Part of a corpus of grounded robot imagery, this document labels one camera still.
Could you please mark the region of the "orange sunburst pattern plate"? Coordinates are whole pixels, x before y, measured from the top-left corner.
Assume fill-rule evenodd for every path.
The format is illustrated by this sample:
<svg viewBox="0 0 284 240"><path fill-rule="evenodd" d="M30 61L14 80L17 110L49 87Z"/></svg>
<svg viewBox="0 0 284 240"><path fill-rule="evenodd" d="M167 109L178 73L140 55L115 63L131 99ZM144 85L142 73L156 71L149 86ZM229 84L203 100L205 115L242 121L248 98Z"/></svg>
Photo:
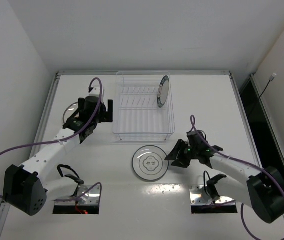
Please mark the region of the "orange sunburst pattern plate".
<svg viewBox="0 0 284 240"><path fill-rule="evenodd" d="M78 103L74 102L70 104L66 109L64 110L62 114L62 123L64 124L66 120L77 110L78 108Z"/></svg>

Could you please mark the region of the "grey rimmed white plate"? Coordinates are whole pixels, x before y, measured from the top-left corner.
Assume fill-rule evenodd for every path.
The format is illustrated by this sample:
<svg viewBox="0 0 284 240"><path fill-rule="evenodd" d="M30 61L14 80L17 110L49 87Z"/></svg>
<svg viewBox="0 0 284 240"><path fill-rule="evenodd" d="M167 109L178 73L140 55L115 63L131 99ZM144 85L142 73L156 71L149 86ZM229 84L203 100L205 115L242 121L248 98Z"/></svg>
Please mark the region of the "grey rimmed white plate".
<svg viewBox="0 0 284 240"><path fill-rule="evenodd" d="M145 145L135 151L131 160L133 173L141 180L155 182L165 176L169 163L163 149L155 145Z"/></svg>

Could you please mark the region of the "green rimmed white plate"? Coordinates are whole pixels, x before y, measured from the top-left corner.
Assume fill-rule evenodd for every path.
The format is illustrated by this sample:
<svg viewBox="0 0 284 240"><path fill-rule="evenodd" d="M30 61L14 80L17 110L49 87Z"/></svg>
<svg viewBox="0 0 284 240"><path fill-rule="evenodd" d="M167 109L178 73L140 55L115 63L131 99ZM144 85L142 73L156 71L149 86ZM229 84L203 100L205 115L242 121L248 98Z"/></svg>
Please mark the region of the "green rimmed white plate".
<svg viewBox="0 0 284 240"><path fill-rule="evenodd" d="M162 108L166 103L169 93L169 86L170 86L169 77L165 75L159 84L157 92L157 105L159 108Z"/></svg>

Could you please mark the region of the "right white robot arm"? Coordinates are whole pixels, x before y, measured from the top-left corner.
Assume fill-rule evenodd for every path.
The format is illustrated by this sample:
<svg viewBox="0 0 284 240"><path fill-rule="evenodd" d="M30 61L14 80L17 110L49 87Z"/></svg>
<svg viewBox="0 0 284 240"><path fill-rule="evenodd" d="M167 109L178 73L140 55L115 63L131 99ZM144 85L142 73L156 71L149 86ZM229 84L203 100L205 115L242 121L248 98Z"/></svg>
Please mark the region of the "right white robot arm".
<svg viewBox="0 0 284 240"><path fill-rule="evenodd" d="M179 168L187 168L192 160L197 160L219 171L203 185L206 197L213 201L231 198L252 208L268 224L284 214L284 180L278 170L258 169L223 156L223 149L209 146L201 132L189 131L187 138L187 141L179 139L165 160Z"/></svg>

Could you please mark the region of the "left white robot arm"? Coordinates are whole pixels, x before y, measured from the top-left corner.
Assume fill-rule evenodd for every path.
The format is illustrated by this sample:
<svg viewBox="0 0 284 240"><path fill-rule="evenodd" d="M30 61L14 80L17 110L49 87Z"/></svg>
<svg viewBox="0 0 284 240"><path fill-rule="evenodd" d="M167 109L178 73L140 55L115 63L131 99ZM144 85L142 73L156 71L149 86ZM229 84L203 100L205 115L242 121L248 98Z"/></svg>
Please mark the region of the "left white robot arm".
<svg viewBox="0 0 284 240"><path fill-rule="evenodd" d="M112 107L103 103L104 88L89 87L88 96L78 99L78 108L66 120L52 143L33 157L5 171L3 201L29 216L37 214L48 201L77 202L84 182L76 173L61 174L60 179L46 179L61 160L90 136L97 124L112 122Z"/></svg>

